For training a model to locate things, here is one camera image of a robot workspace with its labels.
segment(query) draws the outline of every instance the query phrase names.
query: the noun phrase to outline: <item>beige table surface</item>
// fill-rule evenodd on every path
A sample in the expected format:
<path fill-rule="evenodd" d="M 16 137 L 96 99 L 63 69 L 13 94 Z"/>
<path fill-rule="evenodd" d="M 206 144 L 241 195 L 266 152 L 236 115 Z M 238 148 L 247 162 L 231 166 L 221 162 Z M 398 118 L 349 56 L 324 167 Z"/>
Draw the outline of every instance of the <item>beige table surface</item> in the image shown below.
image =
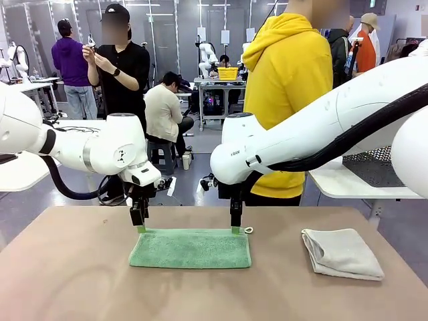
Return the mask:
<path fill-rule="evenodd" d="M 151 207 L 148 226 L 227 227 L 223 207 Z M 52 207 L 0 253 L 0 320 L 426 320 L 428 289 L 354 209 L 245 208 L 253 266 L 130 267 L 127 207 Z M 300 232 L 356 229 L 385 271 L 380 282 L 312 271 Z"/>

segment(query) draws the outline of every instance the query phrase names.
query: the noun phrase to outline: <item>light fixture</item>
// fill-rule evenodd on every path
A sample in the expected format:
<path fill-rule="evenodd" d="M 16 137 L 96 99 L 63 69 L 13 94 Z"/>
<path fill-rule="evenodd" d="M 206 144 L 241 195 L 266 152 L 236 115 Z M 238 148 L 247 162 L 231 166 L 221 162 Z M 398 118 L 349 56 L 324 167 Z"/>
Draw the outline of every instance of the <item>light fixture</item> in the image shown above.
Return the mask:
<path fill-rule="evenodd" d="M 149 14 L 149 13 L 146 13 L 146 15 L 173 15 L 172 13 L 152 13 L 152 14 Z"/>
<path fill-rule="evenodd" d="M 158 3 L 155 3 L 153 5 L 149 5 L 148 3 L 129 3 L 127 4 L 127 6 L 129 7 L 160 7 L 161 5 L 159 5 Z"/>

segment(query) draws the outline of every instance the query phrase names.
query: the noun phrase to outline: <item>hand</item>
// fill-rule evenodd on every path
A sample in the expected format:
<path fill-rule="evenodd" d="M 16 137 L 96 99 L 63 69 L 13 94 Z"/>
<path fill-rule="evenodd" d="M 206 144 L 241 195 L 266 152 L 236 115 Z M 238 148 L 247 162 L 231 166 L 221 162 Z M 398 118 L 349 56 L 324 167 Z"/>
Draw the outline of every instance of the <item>hand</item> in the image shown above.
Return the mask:
<path fill-rule="evenodd" d="M 95 64 L 94 50 L 88 46 L 84 45 L 82 48 L 83 58 L 88 62 L 88 64 Z"/>
<path fill-rule="evenodd" d="M 116 67 L 112 65 L 110 60 L 98 55 L 97 53 L 95 53 L 95 64 L 109 74 L 114 74 L 116 70 Z"/>

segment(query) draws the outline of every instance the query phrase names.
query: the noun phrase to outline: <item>mesh tray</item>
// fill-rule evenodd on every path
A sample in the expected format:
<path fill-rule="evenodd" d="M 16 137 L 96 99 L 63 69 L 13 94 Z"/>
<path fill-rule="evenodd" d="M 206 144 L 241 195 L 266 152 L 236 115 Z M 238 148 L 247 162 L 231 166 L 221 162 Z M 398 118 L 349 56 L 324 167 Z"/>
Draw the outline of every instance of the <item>mesh tray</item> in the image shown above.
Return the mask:
<path fill-rule="evenodd" d="M 391 164 L 391 146 L 344 156 L 343 165 L 373 187 L 405 187 Z"/>

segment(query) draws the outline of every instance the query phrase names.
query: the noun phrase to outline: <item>green towel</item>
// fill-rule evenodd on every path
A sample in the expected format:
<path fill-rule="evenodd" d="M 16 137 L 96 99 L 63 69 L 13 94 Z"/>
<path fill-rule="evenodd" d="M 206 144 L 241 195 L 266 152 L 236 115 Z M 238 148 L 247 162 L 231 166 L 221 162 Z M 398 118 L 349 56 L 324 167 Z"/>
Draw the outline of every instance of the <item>green towel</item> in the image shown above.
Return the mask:
<path fill-rule="evenodd" d="M 249 268 L 248 236 L 241 229 L 147 229 L 129 255 L 131 266 L 172 269 Z"/>

